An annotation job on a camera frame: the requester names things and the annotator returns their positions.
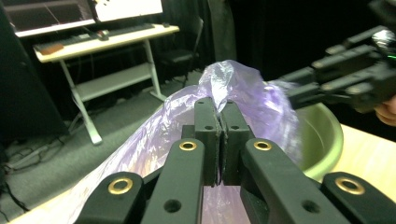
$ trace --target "computer monitor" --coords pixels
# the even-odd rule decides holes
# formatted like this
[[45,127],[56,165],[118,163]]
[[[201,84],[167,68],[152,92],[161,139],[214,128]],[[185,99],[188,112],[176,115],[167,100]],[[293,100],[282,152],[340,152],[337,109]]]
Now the computer monitor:
[[0,0],[17,36],[95,23],[87,0]]
[[161,0],[94,0],[91,3],[93,13],[99,22],[163,12]]

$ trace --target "plastic bag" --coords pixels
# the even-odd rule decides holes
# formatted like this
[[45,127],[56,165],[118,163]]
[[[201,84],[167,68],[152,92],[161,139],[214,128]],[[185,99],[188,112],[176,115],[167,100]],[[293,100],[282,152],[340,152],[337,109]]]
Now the plastic bag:
[[[209,65],[199,85],[169,96],[154,113],[106,161],[79,181],[40,223],[52,218],[73,223],[96,186],[106,176],[129,171],[145,176],[163,166],[169,148],[180,139],[182,126],[193,124],[196,100],[211,97],[218,112],[227,100],[235,101],[256,137],[276,142],[289,157],[301,160],[298,119],[282,89],[264,84],[259,71],[233,61]],[[239,187],[205,187],[203,223],[248,223]]]

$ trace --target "green bowl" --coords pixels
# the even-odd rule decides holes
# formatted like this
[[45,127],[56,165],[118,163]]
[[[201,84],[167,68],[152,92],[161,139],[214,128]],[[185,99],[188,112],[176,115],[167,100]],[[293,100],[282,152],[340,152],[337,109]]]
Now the green bowl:
[[344,135],[340,122],[324,104],[297,110],[303,139],[305,175],[317,181],[330,172],[341,157]]

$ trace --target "chair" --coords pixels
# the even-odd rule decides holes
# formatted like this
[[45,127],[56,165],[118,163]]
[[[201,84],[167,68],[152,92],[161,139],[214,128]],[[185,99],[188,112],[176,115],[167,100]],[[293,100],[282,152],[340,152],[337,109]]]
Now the chair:
[[184,75],[183,87],[185,87],[189,72],[194,68],[195,60],[199,57],[197,48],[204,21],[198,16],[189,16],[181,18],[176,25],[180,31],[173,36],[172,49],[160,53],[157,63],[162,70],[161,78],[170,79]]

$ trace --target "clear plastic bag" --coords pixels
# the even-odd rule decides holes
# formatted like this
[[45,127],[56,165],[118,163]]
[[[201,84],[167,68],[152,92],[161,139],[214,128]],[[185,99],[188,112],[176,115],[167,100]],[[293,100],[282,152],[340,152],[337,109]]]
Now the clear plastic bag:
[[[298,119],[278,83],[264,84],[259,71],[234,61],[209,65],[199,85],[169,96],[106,161],[79,181],[40,223],[73,223],[83,204],[106,176],[128,171],[145,176],[163,166],[170,146],[180,139],[182,126],[193,124],[196,100],[211,97],[218,112],[235,101],[256,137],[276,142],[289,157],[301,160]],[[205,187],[203,223],[247,223],[239,187]]]

